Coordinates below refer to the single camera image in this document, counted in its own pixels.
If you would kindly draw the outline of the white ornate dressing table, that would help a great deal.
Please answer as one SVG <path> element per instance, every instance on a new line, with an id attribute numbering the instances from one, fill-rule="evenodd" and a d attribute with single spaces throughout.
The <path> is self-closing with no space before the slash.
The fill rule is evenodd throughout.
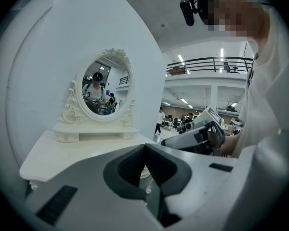
<path id="1" fill-rule="evenodd" d="M 54 139 L 54 132 L 78 133 L 79 142 L 64 143 Z M 138 132 L 132 140 L 124 140 L 125 132 Z M 153 141 L 134 128 L 123 132 L 95 132 L 89 128 L 72 129 L 57 123 L 53 130 L 45 131 L 37 140 L 20 167 L 19 175 L 29 181 L 32 189 L 37 189 L 74 163 L 139 144 Z"/>

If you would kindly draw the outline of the white oval framed mirror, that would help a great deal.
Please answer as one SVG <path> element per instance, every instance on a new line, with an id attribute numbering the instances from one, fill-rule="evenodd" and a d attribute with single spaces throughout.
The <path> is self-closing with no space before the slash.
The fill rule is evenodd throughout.
<path id="1" fill-rule="evenodd" d="M 106 65 L 102 60 L 111 61 L 115 59 L 114 67 L 122 68 L 127 72 L 128 91 L 122 107 L 115 110 L 114 113 L 105 115 L 93 112 L 85 99 L 87 94 L 82 92 L 82 83 L 85 73 L 89 67 L 95 63 Z M 110 133 L 123 132 L 124 130 L 133 130 L 132 124 L 132 106 L 134 103 L 135 76 L 131 63 L 122 49 L 108 49 L 96 53 L 89 65 L 79 70 L 76 79 L 70 82 L 69 97 L 63 108 L 61 123 L 68 128 L 81 129 L 89 128 L 95 132 Z"/>

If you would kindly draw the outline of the person's right forearm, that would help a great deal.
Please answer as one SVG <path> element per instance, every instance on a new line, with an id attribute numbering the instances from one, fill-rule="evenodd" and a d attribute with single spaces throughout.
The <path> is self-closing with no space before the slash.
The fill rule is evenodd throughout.
<path id="1" fill-rule="evenodd" d="M 225 136 L 224 143 L 220 146 L 222 156 L 231 156 L 237 142 L 240 138 L 240 133 L 234 136 Z"/>

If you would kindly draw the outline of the black mezzanine railing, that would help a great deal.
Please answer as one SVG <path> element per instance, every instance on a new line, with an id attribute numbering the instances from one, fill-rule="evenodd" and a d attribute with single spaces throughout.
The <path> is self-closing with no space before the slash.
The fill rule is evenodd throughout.
<path id="1" fill-rule="evenodd" d="M 214 73 L 246 74 L 253 66 L 253 59 L 245 57 L 204 57 L 168 64 L 166 75 L 183 75 L 199 71 Z"/>

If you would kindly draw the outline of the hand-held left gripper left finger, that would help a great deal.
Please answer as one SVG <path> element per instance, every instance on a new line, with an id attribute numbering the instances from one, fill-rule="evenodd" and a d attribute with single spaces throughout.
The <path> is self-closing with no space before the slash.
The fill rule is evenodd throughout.
<path id="1" fill-rule="evenodd" d="M 105 183 L 111 160 L 136 146 L 78 161 L 25 200 L 34 231 L 159 231 L 143 200 L 124 199 Z"/>

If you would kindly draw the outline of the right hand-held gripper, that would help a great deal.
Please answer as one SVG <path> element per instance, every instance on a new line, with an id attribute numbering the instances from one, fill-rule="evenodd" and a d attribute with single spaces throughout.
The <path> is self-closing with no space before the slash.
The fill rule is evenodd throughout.
<path id="1" fill-rule="evenodd" d="M 209 140 L 208 131 L 224 134 L 222 119 L 209 106 L 193 121 L 186 123 L 185 130 L 185 133 L 164 139 L 161 145 L 173 149 L 185 150 L 196 148 L 206 143 Z"/>

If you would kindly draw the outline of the person's right hand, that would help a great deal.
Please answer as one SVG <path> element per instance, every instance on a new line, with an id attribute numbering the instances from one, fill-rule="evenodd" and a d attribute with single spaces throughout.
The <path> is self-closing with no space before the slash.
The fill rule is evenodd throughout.
<path id="1" fill-rule="evenodd" d="M 209 146 L 213 150 L 215 156 L 221 156 L 221 146 L 225 141 L 225 135 L 220 132 L 208 131 Z"/>

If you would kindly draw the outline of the person's cream printed shirt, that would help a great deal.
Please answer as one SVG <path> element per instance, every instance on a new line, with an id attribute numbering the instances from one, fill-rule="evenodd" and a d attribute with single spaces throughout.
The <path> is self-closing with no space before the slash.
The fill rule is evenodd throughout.
<path id="1" fill-rule="evenodd" d="M 245 124 L 232 157 L 289 128 L 289 30 L 274 8 L 269 10 L 270 30 L 261 53 L 255 54 L 247 74 L 245 97 L 239 119 Z"/>

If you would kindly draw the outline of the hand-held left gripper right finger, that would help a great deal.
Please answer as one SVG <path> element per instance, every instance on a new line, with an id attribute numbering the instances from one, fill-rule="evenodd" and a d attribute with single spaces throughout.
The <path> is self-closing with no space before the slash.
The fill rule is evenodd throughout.
<path id="1" fill-rule="evenodd" d="M 233 201 L 221 196 L 235 159 L 145 145 L 145 165 L 158 188 L 157 215 L 146 228 L 223 228 Z"/>

